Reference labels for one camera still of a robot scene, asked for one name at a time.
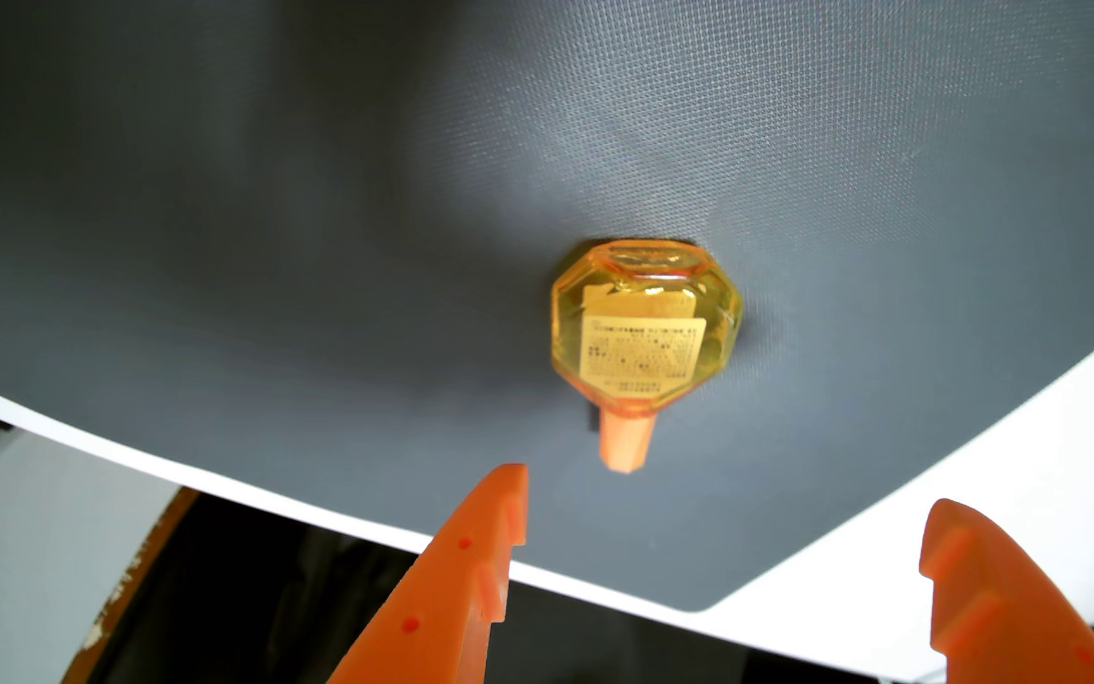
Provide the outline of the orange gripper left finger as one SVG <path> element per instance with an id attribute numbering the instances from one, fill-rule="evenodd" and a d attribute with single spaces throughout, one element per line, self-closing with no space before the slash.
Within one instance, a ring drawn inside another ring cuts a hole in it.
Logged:
<path id="1" fill-rule="evenodd" d="M 482 683 L 507 617 L 510 554 L 526 540 L 529 471 L 494 467 L 462 500 L 328 683 Z"/>

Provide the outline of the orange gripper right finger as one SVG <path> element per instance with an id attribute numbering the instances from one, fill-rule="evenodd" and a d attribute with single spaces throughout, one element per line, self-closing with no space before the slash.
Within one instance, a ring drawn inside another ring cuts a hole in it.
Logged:
<path id="1" fill-rule="evenodd" d="M 920 573 L 947 683 L 1094 683 L 1094 630 L 1032 557 L 970 506 L 936 500 Z"/>

